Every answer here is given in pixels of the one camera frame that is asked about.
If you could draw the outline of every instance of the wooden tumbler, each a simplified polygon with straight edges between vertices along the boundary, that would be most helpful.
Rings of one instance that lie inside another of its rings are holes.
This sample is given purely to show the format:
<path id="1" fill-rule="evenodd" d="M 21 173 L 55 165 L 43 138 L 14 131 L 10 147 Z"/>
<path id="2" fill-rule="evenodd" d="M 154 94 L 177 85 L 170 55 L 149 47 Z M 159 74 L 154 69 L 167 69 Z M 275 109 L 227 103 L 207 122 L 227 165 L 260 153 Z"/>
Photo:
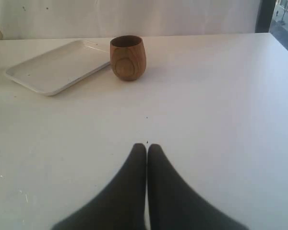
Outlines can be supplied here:
<path id="1" fill-rule="evenodd" d="M 110 42 L 110 62 L 113 72 L 120 79 L 133 81 L 146 69 L 146 54 L 140 37 L 126 35 Z"/>

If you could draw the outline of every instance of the wooden cup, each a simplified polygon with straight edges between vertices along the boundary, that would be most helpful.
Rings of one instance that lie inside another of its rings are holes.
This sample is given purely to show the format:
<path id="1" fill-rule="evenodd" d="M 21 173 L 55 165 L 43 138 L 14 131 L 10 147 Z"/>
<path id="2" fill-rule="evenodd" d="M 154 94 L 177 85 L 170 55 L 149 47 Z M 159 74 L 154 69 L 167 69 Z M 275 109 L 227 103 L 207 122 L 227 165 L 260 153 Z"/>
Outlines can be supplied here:
<path id="1" fill-rule="evenodd" d="M 110 63 L 113 72 L 120 79 L 133 81 L 146 69 L 146 54 L 140 37 L 126 35 L 110 42 Z"/>

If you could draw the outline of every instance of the white tray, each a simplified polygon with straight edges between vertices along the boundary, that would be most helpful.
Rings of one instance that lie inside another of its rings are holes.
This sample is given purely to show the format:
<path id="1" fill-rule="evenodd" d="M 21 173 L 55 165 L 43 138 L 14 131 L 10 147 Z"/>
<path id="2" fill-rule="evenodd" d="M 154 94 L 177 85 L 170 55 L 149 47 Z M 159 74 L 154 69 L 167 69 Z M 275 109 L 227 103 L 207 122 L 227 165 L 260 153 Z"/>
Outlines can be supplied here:
<path id="1" fill-rule="evenodd" d="M 78 40 L 5 71 L 7 78 L 43 95 L 55 95 L 109 64 L 109 48 Z"/>

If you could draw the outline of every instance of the white wall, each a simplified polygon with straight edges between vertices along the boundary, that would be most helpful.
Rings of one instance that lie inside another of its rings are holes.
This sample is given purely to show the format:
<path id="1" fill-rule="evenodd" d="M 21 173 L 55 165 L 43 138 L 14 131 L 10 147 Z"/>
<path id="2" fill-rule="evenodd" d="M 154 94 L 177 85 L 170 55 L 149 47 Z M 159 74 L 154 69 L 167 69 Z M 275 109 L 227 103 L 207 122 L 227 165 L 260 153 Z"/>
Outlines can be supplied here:
<path id="1" fill-rule="evenodd" d="M 259 3 L 260 0 L 0 0 L 0 30 L 5 39 L 252 33 Z"/>

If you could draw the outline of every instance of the table surface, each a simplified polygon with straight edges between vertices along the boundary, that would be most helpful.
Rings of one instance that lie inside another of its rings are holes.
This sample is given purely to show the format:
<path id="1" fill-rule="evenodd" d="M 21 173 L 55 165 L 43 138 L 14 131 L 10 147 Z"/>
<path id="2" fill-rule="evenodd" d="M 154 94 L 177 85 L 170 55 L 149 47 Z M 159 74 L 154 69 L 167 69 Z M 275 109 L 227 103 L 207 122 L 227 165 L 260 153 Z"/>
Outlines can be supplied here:
<path id="1" fill-rule="evenodd" d="M 52 97 L 3 76 L 70 41 L 0 41 L 0 229 L 50 229 L 141 142 L 250 229 L 288 230 L 288 52 L 270 34 L 145 37 L 139 80 L 108 67 Z"/>

